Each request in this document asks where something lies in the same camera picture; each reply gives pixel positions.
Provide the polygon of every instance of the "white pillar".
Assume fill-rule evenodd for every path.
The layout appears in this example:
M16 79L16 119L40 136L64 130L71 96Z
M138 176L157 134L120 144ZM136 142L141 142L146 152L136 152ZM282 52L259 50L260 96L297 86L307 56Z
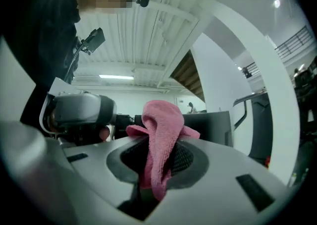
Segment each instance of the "white pillar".
M204 91L207 112L229 111L233 147L249 155L253 139L252 106L247 118L234 131L233 125L244 115L244 104L233 107L236 99L252 93L250 85L231 58L208 36L201 34L191 48Z
M223 22L237 36L261 71L273 120L269 170L287 184L294 169L300 134L298 104L287 71L271 44L247 19L214 0L204 0L201 7Z

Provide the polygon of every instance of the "pink towel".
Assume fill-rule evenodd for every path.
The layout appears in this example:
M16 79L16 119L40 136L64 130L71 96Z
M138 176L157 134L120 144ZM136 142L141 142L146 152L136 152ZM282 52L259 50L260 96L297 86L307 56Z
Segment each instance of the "pink towel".
M140 177L141 188L152 188L153 195L162 200L166 183L171 178L170 168L164 165L179 136L199 138L200 133L184 126L184 117L176 105L166 101L150 101L145 104L142 122L146 127L130 125L129 136L149 135L149 153L145 169Z

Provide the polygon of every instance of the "black shirt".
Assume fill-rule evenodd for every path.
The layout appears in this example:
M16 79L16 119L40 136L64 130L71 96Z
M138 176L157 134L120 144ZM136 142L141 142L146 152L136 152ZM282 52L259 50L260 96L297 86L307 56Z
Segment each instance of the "black shirt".
M80 20L77 1L6 1L4 37L33 81L48 89L55 77L65 78L72 61L78 42L75 23Z

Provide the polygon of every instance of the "staircase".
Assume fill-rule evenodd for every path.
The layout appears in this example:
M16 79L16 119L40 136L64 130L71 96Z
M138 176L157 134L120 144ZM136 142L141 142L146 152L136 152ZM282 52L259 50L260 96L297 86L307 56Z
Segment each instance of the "staircase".
M203 88L190 50L172 72L170 77L183 85L202 101L205 101Z

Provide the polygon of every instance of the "ceiling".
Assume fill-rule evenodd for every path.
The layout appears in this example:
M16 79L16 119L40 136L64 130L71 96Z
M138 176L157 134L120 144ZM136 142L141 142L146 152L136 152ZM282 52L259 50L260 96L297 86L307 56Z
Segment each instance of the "ceiling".
M151 0L146 8L135 5L121 14L89 13L76 24L86 38L101 27L106 41L91 55L81 53L73 85L82 89L168 92L182 90L171 73L195 40L205 32L231 58L244 51L234 34L199 7L201 0ZM218 0L234 9L264 34L276 30L273 0ZM278 9L289 15L289 7ZM109 80L99 74L134 76Z

